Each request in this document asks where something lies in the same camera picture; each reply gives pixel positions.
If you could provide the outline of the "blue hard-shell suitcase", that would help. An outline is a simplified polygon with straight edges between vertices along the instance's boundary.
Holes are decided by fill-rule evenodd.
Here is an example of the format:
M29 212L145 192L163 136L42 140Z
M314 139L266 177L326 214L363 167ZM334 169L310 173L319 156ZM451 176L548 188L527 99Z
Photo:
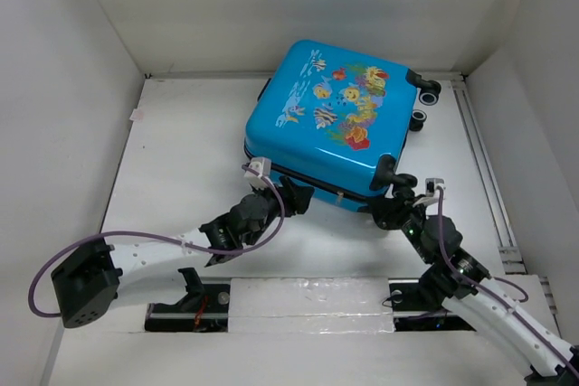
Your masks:
M407 135L422 129L441 84L409 67L344 48L295 42L264 86L244 152L271 161L315 196L351 212L385 194Z

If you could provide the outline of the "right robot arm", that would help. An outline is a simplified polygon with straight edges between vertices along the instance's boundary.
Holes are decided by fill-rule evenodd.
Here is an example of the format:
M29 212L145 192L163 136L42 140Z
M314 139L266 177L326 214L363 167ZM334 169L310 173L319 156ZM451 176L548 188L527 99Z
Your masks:
M498 279L465 249L451 218L429 215L420 201L371 197L376 225L399 230L428 269L418 297L465 321L502 350L528 385L576 385L578 348L541 325L500 286Z

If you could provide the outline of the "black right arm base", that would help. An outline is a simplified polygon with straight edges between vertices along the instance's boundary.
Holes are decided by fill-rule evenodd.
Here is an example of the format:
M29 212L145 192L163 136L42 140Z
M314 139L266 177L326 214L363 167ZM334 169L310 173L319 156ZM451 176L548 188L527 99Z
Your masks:
M396 332L474 330L466 321L423 296L417 282L391 283L382 306L392 311Z

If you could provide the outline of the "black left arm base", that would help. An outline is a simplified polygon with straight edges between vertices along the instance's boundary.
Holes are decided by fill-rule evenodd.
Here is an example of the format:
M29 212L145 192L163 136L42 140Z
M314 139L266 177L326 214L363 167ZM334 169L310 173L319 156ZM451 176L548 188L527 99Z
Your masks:
M201 278L194 268L178 273L185 294L175 303L147 306L144 330L150 333L227 333L230 278Z

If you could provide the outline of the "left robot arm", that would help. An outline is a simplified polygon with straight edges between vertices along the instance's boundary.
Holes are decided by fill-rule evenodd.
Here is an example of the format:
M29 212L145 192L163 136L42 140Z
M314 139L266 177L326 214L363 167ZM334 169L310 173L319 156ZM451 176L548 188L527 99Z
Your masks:
M102 318L119 306L160 302L177 312L202 313L210 296L194 264L207 253L208 266L221 265L258 249L276 236L272 223L308 210L315 190L282 176L264 179L228 212L202 224L182 239L140 235L132 244L110 243L100 235L75 248L51 274L63 325L74 329Z

